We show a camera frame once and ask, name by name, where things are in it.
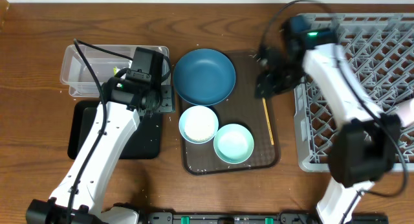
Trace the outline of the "light blue rice bowl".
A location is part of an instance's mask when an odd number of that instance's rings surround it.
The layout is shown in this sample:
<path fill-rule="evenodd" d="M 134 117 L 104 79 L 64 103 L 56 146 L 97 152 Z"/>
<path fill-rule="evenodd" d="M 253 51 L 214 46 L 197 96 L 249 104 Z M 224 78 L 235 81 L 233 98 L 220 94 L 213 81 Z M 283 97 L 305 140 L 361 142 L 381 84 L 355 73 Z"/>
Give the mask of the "light blue rice bowl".
<path fill-rule="evenodd" d="M 193 106 L 183 112 L 179 119 L 181 136 L 193 144 L 212 140 L 219 129 L 217 115 L 205 106 Z"/>

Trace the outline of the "dark blue plate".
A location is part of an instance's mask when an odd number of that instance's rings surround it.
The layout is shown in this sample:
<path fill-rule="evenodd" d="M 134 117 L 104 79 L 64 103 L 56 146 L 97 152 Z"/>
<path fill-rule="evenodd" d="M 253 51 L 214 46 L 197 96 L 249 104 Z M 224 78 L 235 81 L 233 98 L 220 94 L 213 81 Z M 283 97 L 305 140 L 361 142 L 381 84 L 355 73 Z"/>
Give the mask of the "dark blue plate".
<path fill-rule="evenodd" d="M 188 103 L 213 106 L 226 99 L 236 83 L 235 67 L 227 55 L 213 49 L 185 54 L 175 65 L 173 85 Z"/>

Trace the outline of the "mint green bowl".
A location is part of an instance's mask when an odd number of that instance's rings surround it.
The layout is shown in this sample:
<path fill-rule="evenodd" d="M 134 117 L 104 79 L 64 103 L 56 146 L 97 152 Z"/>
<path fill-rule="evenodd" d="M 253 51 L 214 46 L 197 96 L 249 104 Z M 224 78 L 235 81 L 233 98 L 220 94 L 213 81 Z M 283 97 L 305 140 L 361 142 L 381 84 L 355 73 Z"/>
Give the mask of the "mint green bowl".
<path fill-rule="evenodd" d="M 229 164 L 240 164 L 253 154 L 254 138 L 246 127 L 227 124 L 215 135 L 213 148 L 220 160 Z"/>

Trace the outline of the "pink cup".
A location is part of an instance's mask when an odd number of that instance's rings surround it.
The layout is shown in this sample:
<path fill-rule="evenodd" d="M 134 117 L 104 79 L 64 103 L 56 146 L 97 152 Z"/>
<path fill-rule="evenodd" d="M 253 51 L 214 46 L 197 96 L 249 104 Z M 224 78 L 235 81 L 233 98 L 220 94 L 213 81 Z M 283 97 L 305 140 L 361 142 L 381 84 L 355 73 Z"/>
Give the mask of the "pink cup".
<path fill-rule="evenodd" d="M 413 125 L 414 122 L 414 99 L 404 101 L 396 105 L 395 113 L 401 121 L 401 126 L 406 128 Z"/>

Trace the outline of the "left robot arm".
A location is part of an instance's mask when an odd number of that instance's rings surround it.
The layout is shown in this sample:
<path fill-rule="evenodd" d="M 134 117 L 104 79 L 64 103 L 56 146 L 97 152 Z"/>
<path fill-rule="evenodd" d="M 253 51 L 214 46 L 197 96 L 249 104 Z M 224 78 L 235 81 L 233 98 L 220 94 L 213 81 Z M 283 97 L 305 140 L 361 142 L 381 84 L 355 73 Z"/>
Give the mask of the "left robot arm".
<path fill-rule="evenodd" d="M 128 204 L 103 211 L 107 185 L 120 155 L 141 121 L 156 113 L 175 110 L 174 93 L 164 84 L 170 73 L 169 57 L 137 47 L 131 66 L 101 84 L 90 63 L 100 103 L 81 150 L 47 201 L 35 199 L 26 211 L 27 223 L 145 223 L 139 210 Z"/>

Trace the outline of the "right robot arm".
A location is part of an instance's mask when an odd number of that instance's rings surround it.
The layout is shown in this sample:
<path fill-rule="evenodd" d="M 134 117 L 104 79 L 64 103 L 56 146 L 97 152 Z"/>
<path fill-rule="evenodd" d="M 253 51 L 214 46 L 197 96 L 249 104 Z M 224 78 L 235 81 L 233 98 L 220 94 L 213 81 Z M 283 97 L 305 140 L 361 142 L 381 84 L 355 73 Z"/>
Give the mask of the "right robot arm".
<path fill-rule="evenodd" d="M 354 77 L 332 27 L 312 29 L 303 16 L 281 26 L 285 50 L 261 37 L 255 96 L 270 98 L 292 90 L 304 76 L 319 87 L 339 131 L 328 155 L 331 174 L 316 211 L 321 223 L 347 223 L 365 194 L 394 167 L 401 119 L 387 115 Z"/>

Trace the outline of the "wooden chopstick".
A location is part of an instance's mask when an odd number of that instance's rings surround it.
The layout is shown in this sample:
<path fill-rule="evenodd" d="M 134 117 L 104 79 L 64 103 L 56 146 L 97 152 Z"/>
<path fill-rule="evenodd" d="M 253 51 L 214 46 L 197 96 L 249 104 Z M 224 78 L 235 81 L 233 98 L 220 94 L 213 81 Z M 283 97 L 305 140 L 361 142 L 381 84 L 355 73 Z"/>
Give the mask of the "wooden chopstick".
<path fill-rule="evenodd" d="M 265 118 L 266 118 L 266 122 L 267 122 L 267 128 L 268 128 L 268 134 L 269 134 L 269 138 L 270 138 L 270 143 L 271 145 L 274 146 L 274 138 L 273 138 L 273 133 L 272 133 L 272 126 L 270 123 L 270 118 L 269 118 L 269 114 L 268 114 L 268 109 L 267 109 L 267 103 L 265 98 L 262 98 L 262 103 L 263 103 L 263 108 L 264 108 L 264 112 L 265 112 Z"/>

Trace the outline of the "black tray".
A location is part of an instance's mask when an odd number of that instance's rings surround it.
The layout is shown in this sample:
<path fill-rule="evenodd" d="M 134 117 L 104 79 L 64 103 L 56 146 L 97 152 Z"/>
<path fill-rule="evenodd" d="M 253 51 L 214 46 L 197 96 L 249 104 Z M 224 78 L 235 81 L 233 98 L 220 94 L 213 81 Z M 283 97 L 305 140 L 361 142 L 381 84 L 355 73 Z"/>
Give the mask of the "black tray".
<path fill-rule="evenodd" d="M 74 107 L 67 155 L 75 159 L 88 136 L 96 115 L 99 101 L 82 100 Z M 140 117 L 138 129 L 126 143 L 121 159 L 154 159 L 160 153 L 162 115 Z"/>

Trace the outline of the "clear plastic bin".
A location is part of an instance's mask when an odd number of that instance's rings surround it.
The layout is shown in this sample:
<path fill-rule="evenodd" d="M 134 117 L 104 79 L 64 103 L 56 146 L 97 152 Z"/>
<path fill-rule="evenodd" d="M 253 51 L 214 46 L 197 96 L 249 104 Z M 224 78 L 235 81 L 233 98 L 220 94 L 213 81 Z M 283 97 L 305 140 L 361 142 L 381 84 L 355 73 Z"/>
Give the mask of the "clear plastic bin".
<path fill-rule="evenodd" d="M 114 76 L 114 69 L 123 69 L 130 67 L 132 62 L 126 58 L 110 55 L 85 45 L 79 45 L 84 56 L 90 63 L 95 75 L 101 85 L 108 81 L 110 77 Z M 123 54 L 124 56 L 133 57 L 135 49 L 137 47 L 143 47 L 146 49 L 155 50 L 163 53 L 169 57 L 169 49 L 165 46 L 153 46 L 153 45 L 96 45 L 103 49 Z M 165 75 L 169 71 L 167 62 L 163 63 L 162 75 Z M 73 97 L 99 97 L 96 84 L 85 64 L 82 60 L 76 47 L 69 45 L 66 48 L 63 58 L 60 81 L 64 85 L 69 86 L 69 94 Z"/>

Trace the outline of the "brown serving tray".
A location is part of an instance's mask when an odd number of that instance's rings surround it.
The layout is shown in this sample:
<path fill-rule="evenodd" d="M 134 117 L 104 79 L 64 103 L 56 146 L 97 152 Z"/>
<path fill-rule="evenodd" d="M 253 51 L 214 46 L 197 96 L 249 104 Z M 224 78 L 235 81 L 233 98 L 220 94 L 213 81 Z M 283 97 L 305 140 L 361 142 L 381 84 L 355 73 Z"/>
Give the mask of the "brown serving tray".
<path fill-rule="evenodd" d="M 229 164 L 218 158 L 213 148 L 213 140 L 204 144 L 192 144 L 183 139 L 182 163 L 190 174 L 208 175 L 270 168 L 279 162 L 280 148 L 272 102 L 266 100 L 274 146 L 270 143 L 262 99 L 254 97 L 256 78 L 261 72 L 254 54 L 252 50 L 225 52 L 235 67 L 236 83 L 226 100 L 212 106 L 220 127 L 227 124 L 240 124 L 251 132 L 254 138 L 253 154 L 245 162 Z"/>

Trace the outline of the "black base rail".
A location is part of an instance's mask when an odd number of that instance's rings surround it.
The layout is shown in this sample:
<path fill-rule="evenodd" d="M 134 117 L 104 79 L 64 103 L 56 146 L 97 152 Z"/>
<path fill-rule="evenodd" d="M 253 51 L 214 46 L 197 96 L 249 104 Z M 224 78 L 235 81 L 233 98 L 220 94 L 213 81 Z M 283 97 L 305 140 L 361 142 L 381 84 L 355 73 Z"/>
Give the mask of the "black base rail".
<path fill-rule="evenodd" d="M 172 214 L 154 212 L 147 224 L 310 224 L 321 223 L 314 214 L 282 213 L 278 215 Z"/>

